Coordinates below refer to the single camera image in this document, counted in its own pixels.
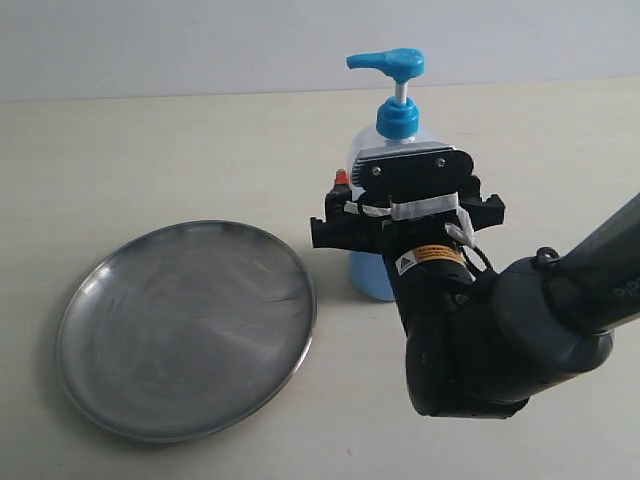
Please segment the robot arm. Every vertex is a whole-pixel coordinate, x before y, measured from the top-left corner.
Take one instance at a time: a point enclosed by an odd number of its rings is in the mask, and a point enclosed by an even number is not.
[[[541,248],[497,273],[473,232],[501,224],[505,207],[480,198],[472,170],[468,154],[443,145],[380,160],[372,152],[352,178],[365,194],[353,204],[348,188],[334,188],[326,221],[311,219],[312,239],[382,254],[418,413],[508,418],[600,366],[613,329],[640,313],[640,194],[564,257]]]

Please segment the white table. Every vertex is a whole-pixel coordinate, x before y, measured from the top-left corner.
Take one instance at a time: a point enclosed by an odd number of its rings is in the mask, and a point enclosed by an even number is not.
[[[388,91],[0,105],[0,478],[630,479],[640,474],[640,322],[598,371],[508,421],[427,419],[404,383],[393,304],[355,293],[308,218]],[[640,78],[414,89],[423,121],[475,158],[508,206],[481,234],[498,268],[566,252],[640,186]],[[173,223],[265,228],[306,261],[319,315],[289,385],[195,443],[98,432],[57,385],[69,295],[102,257]]]

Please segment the soap dispenser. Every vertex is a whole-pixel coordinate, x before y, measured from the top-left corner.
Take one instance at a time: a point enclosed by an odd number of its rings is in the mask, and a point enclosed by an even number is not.
[[[364,192],[353,183],[354,174],[357,174],[357,159],[361,152],[376,149],[379,158],[384,158],[385,150],[388,150],[391,156],[391,152],[395,152],[400,144],[419,144],[436,141],[436,138],[420,126],[420,111],[407,96],[409,80],[424,73],[425,58],[422,52],[412,48],[398,48],[384,52],[361,53],[348,57],[347,66],[350,69],[379,70],[395,81],[395,95],[378,108],[376,123],[367,126],[356,135],[349,149],[347,172],[353,192],[352,200],[356,201]],[[382,255],[349,252],[349,275],[356,288],[368,297],[394,301]]]

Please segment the stainless steel plate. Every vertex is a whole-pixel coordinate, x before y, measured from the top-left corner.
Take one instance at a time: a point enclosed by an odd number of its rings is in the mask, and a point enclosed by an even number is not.
[[[82,283],[60,326],[58,367],[103,428],[191,440],[273,398],[302,362],[315,316],[311,280],[282,241],[233,222],[174,225]]]

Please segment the blue liquid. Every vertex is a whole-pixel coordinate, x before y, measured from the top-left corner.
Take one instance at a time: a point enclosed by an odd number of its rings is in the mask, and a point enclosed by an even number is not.
[[[382,255],[349,252],[349,275],[358,290],[368,297],[393,302],[393,290]]]

